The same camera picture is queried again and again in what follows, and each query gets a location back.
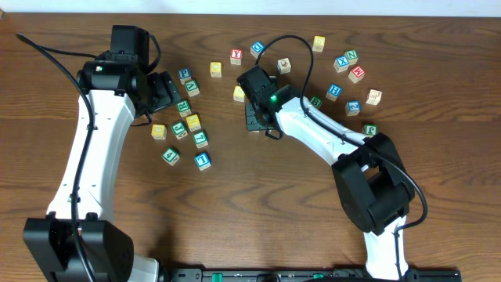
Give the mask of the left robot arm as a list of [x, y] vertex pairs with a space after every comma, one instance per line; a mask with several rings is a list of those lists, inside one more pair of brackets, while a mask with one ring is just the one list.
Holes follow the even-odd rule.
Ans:
[[74, 79], [81, 92], [67, 168], [43, 219], [23, 240], [48, 281], [166, 281], [154, 258], [137, 255], [114, 224], [114, 187], [133, 121], [180, 102], [168, 72], [137, 62], [93, 60]]

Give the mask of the green J block right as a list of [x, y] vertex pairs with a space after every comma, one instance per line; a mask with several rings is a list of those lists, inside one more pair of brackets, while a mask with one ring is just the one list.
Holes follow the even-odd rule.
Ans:
[[372, 124], [366, 124], [362, 128], [362, 132], [365, 136], [375, 136], [378, 133], [378, 127]]

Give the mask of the green L block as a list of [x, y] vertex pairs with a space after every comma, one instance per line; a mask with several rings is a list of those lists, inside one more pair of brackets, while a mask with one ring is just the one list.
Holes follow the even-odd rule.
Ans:
[[193, 140], [198, 149], [208, 145], [208, 138], [205, 131], [199, 131], [193, 134]]

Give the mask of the yellow s block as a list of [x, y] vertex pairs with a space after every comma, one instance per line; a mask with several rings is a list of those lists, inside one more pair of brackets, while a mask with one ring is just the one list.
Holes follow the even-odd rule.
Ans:
[[233, 99], [237, 102], [244, 103], [246, 99], [246, 95], [242, 88], [238, 85], [235, 86], [234, 92], [233, 92]]
[[326, 38], [323, 36], [316, 35], [312, 44], [313, 52], [322, 52], [326, 44]]

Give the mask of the blue P block left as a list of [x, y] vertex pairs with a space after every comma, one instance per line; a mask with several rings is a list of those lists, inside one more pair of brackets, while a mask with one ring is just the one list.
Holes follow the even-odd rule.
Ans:
[[178, 77], [182, 85], [187, 81], [192, 79], [191, 71], [188, 67], [184, 67], [178, 70]]

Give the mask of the plain picture block centre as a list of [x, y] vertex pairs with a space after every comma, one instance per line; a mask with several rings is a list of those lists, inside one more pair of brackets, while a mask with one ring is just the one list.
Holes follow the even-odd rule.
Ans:
[[288, 74], [291, 72], [291, 64], [288, 58], [277, 60], [277, 70], [279, 74]]

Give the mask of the green R block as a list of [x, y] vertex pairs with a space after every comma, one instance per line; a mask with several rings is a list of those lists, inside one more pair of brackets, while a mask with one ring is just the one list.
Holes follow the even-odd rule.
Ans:
[[191, 106], [187, 100], [182, 100], [181, 102], [176, 104], [179, 115], [182, 118], [186, 118], [192, 114]]

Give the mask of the red Y block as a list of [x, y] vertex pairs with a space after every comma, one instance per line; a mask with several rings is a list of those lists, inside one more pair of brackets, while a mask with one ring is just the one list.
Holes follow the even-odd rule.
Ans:
[[242, 49], [231, 49], [230, 63], [232, 65], [241, 65], [242, 61], [243, 61], [243, 50]]

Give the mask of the green J block left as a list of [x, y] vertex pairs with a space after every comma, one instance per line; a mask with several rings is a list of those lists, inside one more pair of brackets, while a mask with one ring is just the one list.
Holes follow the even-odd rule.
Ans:
[[182, 121], [178, 121], [171, 126], [171, 130], [176, 139], [183, 139], [188, 135], [187, 129]]

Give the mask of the blue H block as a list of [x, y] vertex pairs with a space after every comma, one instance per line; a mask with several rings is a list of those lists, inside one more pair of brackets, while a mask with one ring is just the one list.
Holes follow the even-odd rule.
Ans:
[[335, 102], [341, 95], [342, 88], [339, 85], [331, 84], [326, 92], [326, 98]]

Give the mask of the green N block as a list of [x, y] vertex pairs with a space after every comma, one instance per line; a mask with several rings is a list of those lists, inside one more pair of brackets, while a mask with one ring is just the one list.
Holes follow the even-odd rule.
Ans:
[[356, 50], [348, 50], [344, 53], [346, 58], [348, 59], [349, 65], [355, 65], [359, 59], [359, 54]]

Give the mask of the green V block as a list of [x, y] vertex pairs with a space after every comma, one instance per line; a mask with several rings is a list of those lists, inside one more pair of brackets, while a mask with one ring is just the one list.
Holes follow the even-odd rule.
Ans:
[[200, 94], [200, 87], [196, 80], [188, 80], [185, 82], [185, 88], [190, 97], [197, 96]]

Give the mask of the green j block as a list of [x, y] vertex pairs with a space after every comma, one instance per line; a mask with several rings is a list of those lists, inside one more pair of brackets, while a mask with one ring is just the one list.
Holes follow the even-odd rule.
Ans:
[[171, 130], [176, 139], [183, 139], [188, 135], [187, 129], [182, 121], [178, 121], [171, 126]]
[[378, 127], [372, 124], [366, 124], [362, 128], [362, 132], [365, 136], [375, 136], [378, 133]]

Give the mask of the blue T block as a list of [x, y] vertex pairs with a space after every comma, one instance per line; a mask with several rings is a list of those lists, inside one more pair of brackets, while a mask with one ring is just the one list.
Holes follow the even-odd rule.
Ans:
[[211, 167], [211, 160], [206, 152], [196, 155], [194, 161], [201, 171]]

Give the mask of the plain block right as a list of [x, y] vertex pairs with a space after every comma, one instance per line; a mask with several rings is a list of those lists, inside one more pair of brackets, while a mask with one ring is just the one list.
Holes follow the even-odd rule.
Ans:
[[366, 97], [366, 104], [376, 106], [381, 101], [382, 94], [379, 90], [370, 89]]

